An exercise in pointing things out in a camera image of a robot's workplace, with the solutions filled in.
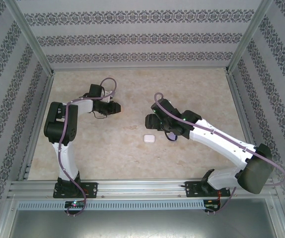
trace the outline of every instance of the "black mounting bracket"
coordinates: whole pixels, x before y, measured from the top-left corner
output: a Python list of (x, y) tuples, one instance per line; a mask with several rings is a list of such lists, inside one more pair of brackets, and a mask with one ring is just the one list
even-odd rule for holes
[(187, 197), (218, 197), (218, 193), (220, 197), (230, 197), (229, 189), (216, 190), (208, 183), (208, 178), (213, 171), (213, 169), (207, 171), (201, 181), (186, 181), (183, 187), (186, 188)]
[[(81, 188), (85, 192), (86, 198), (96, 198), (97, 195), (97, 186), (96, 182), (81, 182)], [(53, 197), (54, 198), (83, 198), (83, 194), (80, 192), (75, 196), (71, 196), (69, 193), (62, 193), (59, 183), (55, 184)]]
[(221, 197), (230, 197), (229, 189), (222, 188), (220, 190), (212, 189), (209, 193), (202, 190), (201, 181), (186, 181), (184, 187), (186, 188), (187, 197), (218, 197), (218, 191)]
[[(85, 192), (86, 198), (96, 198), (98, 183), (96, 182), (81, 182), (79, 173), (74, 181), (80, 185)], [(82, 192), (71, 181), (62, 180), (58, 178), (58, 182), (55, 184), (54, 198), (83, 198)]]

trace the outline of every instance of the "patterned wallpaper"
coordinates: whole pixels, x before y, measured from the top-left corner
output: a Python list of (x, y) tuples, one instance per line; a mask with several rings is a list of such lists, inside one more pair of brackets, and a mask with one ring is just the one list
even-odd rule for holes
[(19, 0), (54, 69), (227, 66), (261, 0)]
[[(255, 142), (285, 169), (285, 0), (273, 1), (233, 77)], [(285, 185), (278, 193), (285, 211)]]
[(37, 117), (47, 75), (0, 0), (0, 210), (6, 183), (16, 180)]

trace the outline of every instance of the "marble surface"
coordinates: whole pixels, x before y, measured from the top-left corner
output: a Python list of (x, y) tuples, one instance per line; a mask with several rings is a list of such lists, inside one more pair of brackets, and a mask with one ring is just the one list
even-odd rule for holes
[[(57, 72), (51, 102), (68, 102), (88, 92), (90, 84), (106, 77), (117, 80), (114, 98), (122, 112), (106, 119), (93, 114), (78, 118), (73, 142), (75, 160), (82, 179), (164, 179), (201, 178), (208, 169), (233, 167), (233, 163), (209, 147), (183, 137), (170, 142), (163, 132), (144, 126), (156, 92), (180, 112), (192, 110), (215, 127), (244, 140), (234, 102), (222, 68), (141, 69)], [(113, 83), (106, 81), (106, 90)], [(29, 180), (56, 180), (55, 151), (43, 134), (39, 135)], [(154, 134), (155, 143), (143, 136)]]

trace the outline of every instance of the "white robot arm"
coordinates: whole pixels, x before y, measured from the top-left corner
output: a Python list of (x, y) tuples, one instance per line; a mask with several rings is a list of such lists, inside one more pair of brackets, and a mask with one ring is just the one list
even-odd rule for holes
[[(71, 105), (76, 105), (78, 108), (77, 116), (80, 116), (84, 113), (90, 113), (93, 111), (93, 100), (83, 100), (72, 103)], [(55, 142), (52, 144), (55, 152), (59, 153), (59, 143)], [(66, 172), (70, 175), (72, 179), (75, 179), (78, 175), (78, 169), (76, 167), (75, 159), (74, 159), (74, 148), (73, 141), (70, 141), (67, 145), (61, 146), (61, 162), (63, 167), (66, 169)], [(70, 179), (63, 172), (61, 167), (59, 166), (59, 178), (62, 180), (69, 181)]]
[[(151, 109), (154, 114), (149, 114), (145, 118), (147, 129), (157, 129), (165, 133), (173, 133), (176, 139), (177, 136), (182, 135), (187, 139), (200, 142), (224, 155), (235, 164), (234, 168), (224, 170), (212, 169), (205, 174), (202, 179), (202, 190), (206, 194), (210, 193), (210, 190), (216, 191), (226, 187), (238, 186), (254, 194), (260, 193), (274, 167), (247, 151), (253, 151), (267, 159), (272, 159), (269, 147), (264, 144), (257, 147), (239, 141), (218, 130), (205, 119), (202, 119), (200, 115), (192, 111), (186, 110), (181, 114), (164, 98), (157, 100), (157, 103), (154, 103)], [(182, 121), (190, 122), (191, 125), (185, 124)], [(231, 143), (231, 141), (240, 144), (244, 149), (239, 148), (234, 143)]]
[(61, 143), (59, 159), (61, 166), (59, 166), (59, 177), (58, 183), (56, 184), (56, 188), (60, 188), (60, 192), (57, 194), (60, 193), (66, 197), (79, 195), (79, 189), (70, 181), (71, 178), (77, 184), (81, 184), (79, 171), (75, 164), (72, 143), (76, 136), (77, 118), (84, 113), (91, 112), (98, 112), (104, 116), (119, 113), (121, 106), (118, 103), (110, 101), (114, 96), (112, 93), (113, 91), (105, 91), (101, 85), (91, 84), (89, 93), (84, 94), (81, 99), (74, 100), (70, 103), (68, 118), (66, 118), (66, 104), (58, 102), (51, 103), (44, 126), (44, 134), (49, 139), (49, 142), (52, 143), (58, 159), (59, 142), (64, 131), (64, 124), (67, 120), (66, 132)]

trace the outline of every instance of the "white small object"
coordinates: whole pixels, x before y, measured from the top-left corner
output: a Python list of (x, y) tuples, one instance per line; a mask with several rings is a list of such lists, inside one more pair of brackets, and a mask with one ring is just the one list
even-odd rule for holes
[(143, 141), (146, 143), (154, 143), (156, 137), (154, 135), (144, 135)]

